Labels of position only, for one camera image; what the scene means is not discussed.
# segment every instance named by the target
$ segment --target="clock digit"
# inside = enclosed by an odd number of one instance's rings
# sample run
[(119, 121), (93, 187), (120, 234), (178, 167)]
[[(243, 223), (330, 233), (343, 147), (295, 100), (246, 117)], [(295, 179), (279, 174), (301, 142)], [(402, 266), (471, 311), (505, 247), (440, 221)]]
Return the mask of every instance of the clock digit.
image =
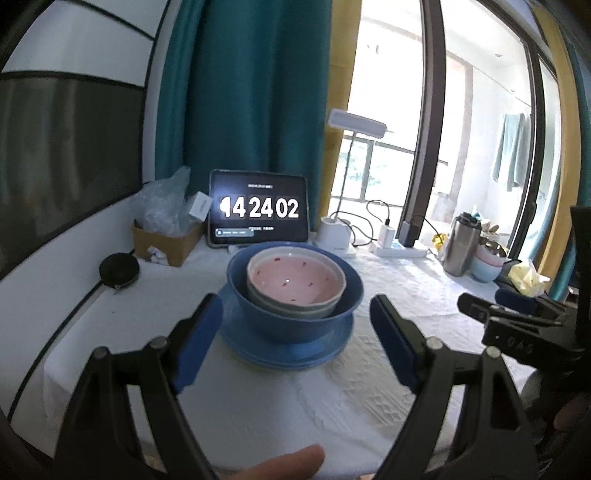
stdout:
[(267, 197), (262, 203), (261, 213), (267, 215), (269, 218), (273, 216), (273, 207), (271, 206), (271, 197)]
[(246, 209), (244, 208), (244, 197), (238, 197), (236, 203), (234, 204), (234, 208), (232, 209), (232, 213), (239, 215), (240, 218), (244, 218), (246, 215)]
[(290, 210), (290, 214), (288, 215), (289, 218), (299, 218), (300, 214), (297, 213), (297, 208), (298, 208), (298, 203), (296, 199), (290, 199), (289, 202), (287, 202), (288, 206), (292, 207)]
[(220, 210), (226, 215), (226, 218), (230, 217), (230, 197), (224, 197), (220, 202)]
[(254, 208), (251, 210), (249, 216), (251, 218), (260, 218), (261, 212), (258, 211), (261, 208), (261, 199), (258, 197), (253, 197), (248, 202), (250, 205), (254, 205)]
[(287, 216), (287, 200), (279, 198), (275, 204), (275, 211), (279, 218), (285, 218)]

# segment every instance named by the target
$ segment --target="cardboard box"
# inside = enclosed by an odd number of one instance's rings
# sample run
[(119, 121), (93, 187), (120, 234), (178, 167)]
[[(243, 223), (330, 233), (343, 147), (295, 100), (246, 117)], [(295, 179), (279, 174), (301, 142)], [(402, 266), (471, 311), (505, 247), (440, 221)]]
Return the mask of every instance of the cardboard box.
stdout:
[(198, 223), (191, 228), (187, 235), (175, 238), (160, 233), (146, 232), (134, 224), (131, 231), (134, 236), (135, 254), (144, 260), (150, 260), (152, 253), (148, 249), (156, 247), (166, 254), (169, 265), (180, 267), (203, 235), (205, 225), (205, 223)]

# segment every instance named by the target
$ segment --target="tablet screen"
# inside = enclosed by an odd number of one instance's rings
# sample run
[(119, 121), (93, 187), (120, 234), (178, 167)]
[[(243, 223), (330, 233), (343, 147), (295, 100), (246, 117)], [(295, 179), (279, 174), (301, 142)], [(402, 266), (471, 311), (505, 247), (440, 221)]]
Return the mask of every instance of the tablet screen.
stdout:
[(209, 239), (213, 245), (270, 241), (307, 242), (308, 195), (304, 177), (214, 170)]

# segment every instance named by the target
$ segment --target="plastic bag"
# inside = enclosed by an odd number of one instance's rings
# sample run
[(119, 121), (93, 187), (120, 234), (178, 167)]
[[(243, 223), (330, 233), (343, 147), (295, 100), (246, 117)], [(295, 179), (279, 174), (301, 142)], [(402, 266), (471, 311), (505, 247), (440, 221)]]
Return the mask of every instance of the plastic bag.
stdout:
[(132, 200), (135, 221), (147, 232), (181, 237), (197, 220), (189, 215), (191, 200), (185, 201), (191, 169), (180, 167), (169, 179), (152, 181)]
[(513, 265), (509, 270), (509, 280), (522, 295), (537, 297), (544, 293), (546, 282), (550, 279), (540, 275), (530, 260), (529, 265), (525, 263)]

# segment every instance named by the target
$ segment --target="yellow curtain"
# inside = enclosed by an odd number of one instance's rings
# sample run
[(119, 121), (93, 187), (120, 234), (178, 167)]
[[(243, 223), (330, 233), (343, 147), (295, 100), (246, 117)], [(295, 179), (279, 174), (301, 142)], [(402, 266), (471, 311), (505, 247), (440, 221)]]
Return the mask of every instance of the yellow curtain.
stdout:
[[(360, 21), (361, 0), (333, 0), (327, 112), (332, 108), (347, 110)], [(342, 130), (326, 127), (319, 217), (326, 215), (329, 208), (330, 192), (335, 179), (342, 140)]]
[(560, 27), (554, 17), (543, 7), (534, 7), (533, 11), (552, 52), (560, 96), (562, 124), (560, 189), (554, 220), (539, 267), (542, 275), (554, 279), (569, 241), (570, 207), (576, 205), (579, 194), (581, 172), (579, 103), (573, 66)]

